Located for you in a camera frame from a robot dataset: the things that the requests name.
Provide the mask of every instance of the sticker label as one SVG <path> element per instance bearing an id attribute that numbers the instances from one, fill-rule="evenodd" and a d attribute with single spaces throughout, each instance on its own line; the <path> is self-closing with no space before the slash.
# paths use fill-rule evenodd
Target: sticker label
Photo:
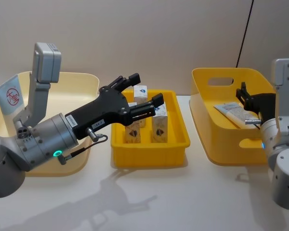
<path id="1" fill-rule="evenodd" d="M 134 98 L 135 97 L 148 98 L 147 87 L 146 86 L 135 85 L 134 86 Z"/>
<path id="2" fill-rule="evenodd" d="M 19 92 L 15 88 L 10 88 L 6 92 L 6 98 L 8 103 L 12 106 L 15 106 L 19 102 Z"/>
<path id="3" fill-rule="evenodd" d="M 100 121 L 96 122 L 95 124 L 92 124 L 92 128 L 98 128 L 99 126 L 103 125 L 105 121 L 101 119 Z"/>
<path id="4" fill-rule="evenodd" d="M 53 50 L 53 51 L 59 51 L 58 48 L 53 43 L 47 43 L 47 45 Z"/>
<path id="5" fill-rule="evenodd" d="M 156 116 L 167 116 L 166 103 L 155 108 L 155 115 L 153 117 L 156 117 Z"/>
<path id="6" fill-rule="evenodd" d="M 72 128 L 78 125 L 78 123 L 76 122 L 76 120 L 73 118 L 72 115 L 66 116 L 66 119 Z"/>

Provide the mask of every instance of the white box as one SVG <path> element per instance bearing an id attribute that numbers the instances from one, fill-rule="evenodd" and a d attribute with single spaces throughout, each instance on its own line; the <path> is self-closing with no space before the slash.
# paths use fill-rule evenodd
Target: white box
<path id="1" fill-rule="evenodd" d="M 167 143 L 168 141 L 168 116 L 166 104 L 155 109 L 152 117 L 152 137 L 154 143 Z"/>
<path id="2" fill-rule="evenodd" d="M 129 106 L 135 106 L 137 103 L 129 103 Z M 125 140 L 126 143 L 140 143 L 140 123 L 139 121 L 133 122 L 131 125 L 125 127 Z"/>
<path id="3" fill-rule="evenodd" d="M 135 85 L 134 86 L 134 102 L 137 104 L 145 103 L 148 101 L 148 90 L 146 86 Z M 139 120 L 140 127 L 145 127 L 145 119 Z"/>

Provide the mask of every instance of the black wire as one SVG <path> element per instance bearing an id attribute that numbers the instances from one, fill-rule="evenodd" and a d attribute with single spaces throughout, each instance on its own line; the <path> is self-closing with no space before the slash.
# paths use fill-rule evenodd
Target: black wire
<path id="1" fill-rule="evenodd" d="M 80 153 L 86 151 L 87 149 L 91 148 L 92 146 L 95 146 L 95 145 L 97 145 L 97 144 L 99 144 L 99 143 L 106 142 L 106 141 L 108 140 L 108 136 L 103 135 L 103 137 L 105 137 L 104 140 L 102 140 L 102 141 L 98 141 L 98 142 L 95 142 L 95 143 L 89 145 L 89 146 L 86 147 L 86 148 L 80 148 L 80 149 L 78 149 L 78 150 L 72 152 L 70 155 L 71 155 L 72 157 L 75 157 L 75 156 L 77 156 L 78 154 L 80 154 Z"/>
<path id="2" fill-rule="evenodd" d="M 241 52 L 242 52 L 242 49 L 243 49 L 243 44 L 244 44 L 244 40 L 245 40 L 245 36 L 246 36 L 247 27 L 249 26 L 249 22 L 250 22 L 250 15 L 251 15 L 251 10 L 252 10 L 253 4 L 254 4 L 254 0 L 251 1 L 250 13 L 249 13 L 249 17 L 248 17 L 247 22 L 246 22 L 245 31 L 244 31 L 244 36 L 243 36 L 243 40 L 242 40 L 242 43 L 241 43 L 241 48 L 240 48 L 239 57 L 237 58 L 236 67 L 239 65 L 239 61 L 240 61 L 240 57 L 241 57 Z"/>

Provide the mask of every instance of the yellow storage bin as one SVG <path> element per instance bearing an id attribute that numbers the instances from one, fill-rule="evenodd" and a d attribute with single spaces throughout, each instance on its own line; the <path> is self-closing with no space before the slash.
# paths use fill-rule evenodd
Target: yellow storage bin
<path id="1" fill-rule="evenodd" d="M 148 98 L 162 93 L 168 113 L 168 143 L 152 143 L 152 118 L 146 119 L 141 131 L 141 143 L 126 143 L 125 127 L 121 124 L 111 126 L 111 147 L 113 163 L 116 167 L 179 167 L 185 164 L 185 148 L 190 140 L 182 118 L 174 91 L 149 90 Z M 133 102 L 133 91 L 126 90 L 123 95 Z"/>
<path id="2" fill-rule="evenodd" d="M 27 105 L 29 96 L 29 73 L 30 72 L 27 71 L 18 74 L 25 105 Z M 94 75 L 60 72 L 59 82 L 52 83 L 49 90 L 46 116 L 43 120 L 46 120 L 60 112 L 66 114 L 80 106 L 85 105 L 86 103 L 89 103 L 92 100 L 95 100 L 97 97 L 98 86 L 99 79 Z M 8 136 L 1 110 L 0 136 Z M 90 137 L 86 137 L 80 140 L 79 146 L 72 149 L 71 152 L 82 147 L 87 147 L 91 144 L 91 142 Z M 90 150 L 88 149 L 86 152 L 68 161 L 64 166 L 61 165 L 56 158 L 54 158 L 53 160 L 38 166 L 34 170 L 27 172 L 26 176 L 60 177 L 74 174 L 80 171 L 86 165 L 89 153 Z"/>
<path id="3" fill-rule="evenodd" d="M 225 86 L 210 83 L 225 82 Z M 256 70 L 248 68 L 197 68 L 193 70 L 190 108 L 202 145 L 209 160 L 218 165 L 262 165 L 266 157 L 261 148 L 260 131 L 241 129 L 213 106 L 237 102 L 236 89 L 246 82 L 250 95 L 274 93 L 272 85 Z"/>

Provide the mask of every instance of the white package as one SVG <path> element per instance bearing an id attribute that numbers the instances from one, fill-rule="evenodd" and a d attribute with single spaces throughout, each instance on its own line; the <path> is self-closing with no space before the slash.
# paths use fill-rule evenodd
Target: white package
<path id="1" fill-rule="evenodd" d="M 168 115 L 166 103 L 155 109 L 155 116 L 152 117 L 152 138 L 153 142 L 167 143 L 168 141 Z"/>
<path id="2" fill-rule="evenodd" d="M 214 106 L 218 111 L 220 111 L 224 116 L 230 119 L 234 124 L 239 126 L 239 128 L 256 128 L 253 124 L 245 124 L 245 120 L 259 119 L 249 111 L 245 111 L 236 102 L 218 104 Z"/>
<path id="3" fill-rule="evenodd" d="M 134 102 L 137 104 L 145 103 L 148 101 L 148 91 L 146 86 L 135 85 L 134 86 Z M 145 127 L 145 119 L 139 120 L 140 127 Z"/>
<path id="4" fill-rule="evenodd" d="M 16 135 L 13 119 L 24 108 L 18 75 L 0 86 L 0 108 L 9 136 Z"/>

